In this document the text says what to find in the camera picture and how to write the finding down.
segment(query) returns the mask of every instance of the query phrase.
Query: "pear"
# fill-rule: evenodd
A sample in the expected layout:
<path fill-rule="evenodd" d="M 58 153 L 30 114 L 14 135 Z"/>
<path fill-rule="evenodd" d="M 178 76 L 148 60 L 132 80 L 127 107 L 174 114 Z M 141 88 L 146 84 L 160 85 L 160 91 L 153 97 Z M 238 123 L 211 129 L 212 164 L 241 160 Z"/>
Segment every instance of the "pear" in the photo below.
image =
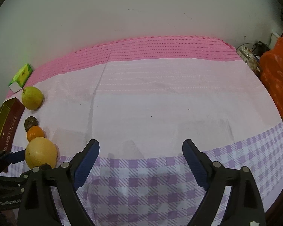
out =
<path fill-rule="evenodd" d="M 22 104 L 29 110 L 38 109 L 43 103 L 44 95 L 36 87 L 26 87 L 22 92 Z"/>
<path fill-rule="evenodd" d="M 55 168 L 58 151 L 56 146 L 48 139 L 36 137 L 26 147 L 25 161 L 30 169 L 48 164 Z"/>

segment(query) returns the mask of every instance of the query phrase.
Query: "tissue box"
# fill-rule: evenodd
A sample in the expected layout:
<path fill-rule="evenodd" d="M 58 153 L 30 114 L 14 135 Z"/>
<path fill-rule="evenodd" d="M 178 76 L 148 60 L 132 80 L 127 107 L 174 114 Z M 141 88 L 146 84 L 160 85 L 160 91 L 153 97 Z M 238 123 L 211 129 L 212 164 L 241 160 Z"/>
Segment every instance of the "tissue box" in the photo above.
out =
<path fill-rule="evenodd" d="M 31 73 L 32 68 L 29 64 L 26 64 L 21 69 L 19 69 L 17 74 L 15 74 L 15 76 L 8 85 L 9 88 L 13 91 L 13 93 L 20 91 L 24 87 Z"/>

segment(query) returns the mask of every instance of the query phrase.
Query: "checkered pattern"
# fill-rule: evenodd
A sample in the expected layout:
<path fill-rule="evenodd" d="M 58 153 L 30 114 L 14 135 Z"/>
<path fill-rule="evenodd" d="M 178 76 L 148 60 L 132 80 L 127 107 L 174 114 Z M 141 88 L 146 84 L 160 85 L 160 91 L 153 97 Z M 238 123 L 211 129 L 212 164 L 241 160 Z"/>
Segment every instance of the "checkered pattern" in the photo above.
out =
<path fill-rule="evenodd" d="M 22 148 L 13 147 L 13 151 Z M 248 166 L 262 199 L 283 177 L 283 124 L 246 140 L 205 152 L 224 166 Z M 59 157 L 58 163 L 71 157 Z M 8 176 L 28 170 L 24 162 L 10 168 Z M 96 225 L 184 225 L 199 206 L 204 190 L 198 187 L 183 156 L 139 160 L 97 158 L 85 185 L 77 194 Z M 230 188 L 226 188 L 214 225 L 224 214 Z M 56 207 L 69 225 L 57 190 Z"/>

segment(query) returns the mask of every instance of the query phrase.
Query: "orange plastic bag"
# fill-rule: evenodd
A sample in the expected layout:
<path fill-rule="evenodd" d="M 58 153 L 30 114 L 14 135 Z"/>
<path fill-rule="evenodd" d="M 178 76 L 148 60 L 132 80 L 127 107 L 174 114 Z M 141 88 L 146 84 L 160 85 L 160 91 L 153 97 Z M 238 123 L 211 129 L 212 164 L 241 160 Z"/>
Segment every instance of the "orange plastic bag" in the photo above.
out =
<path fill-rule="evenodd" d="M 283 37 L 278 39 L 274 49 L 261 56 L 260 66 L 262 68 L 260 80 L 283 117 Z"/>

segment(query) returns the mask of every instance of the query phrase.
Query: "white wall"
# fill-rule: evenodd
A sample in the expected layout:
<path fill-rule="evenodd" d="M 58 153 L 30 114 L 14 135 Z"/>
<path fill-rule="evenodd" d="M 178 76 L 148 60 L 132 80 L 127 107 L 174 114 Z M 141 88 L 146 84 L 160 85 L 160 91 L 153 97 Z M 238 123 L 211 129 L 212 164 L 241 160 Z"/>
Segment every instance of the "white wall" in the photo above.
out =
<path fill-rule="evenodd" d="M 145 35 L 203 35 L 238 46 L 281 33 L 277 0 L 6 0 L 0 8 L 0 104 L 23 66 Z"/>

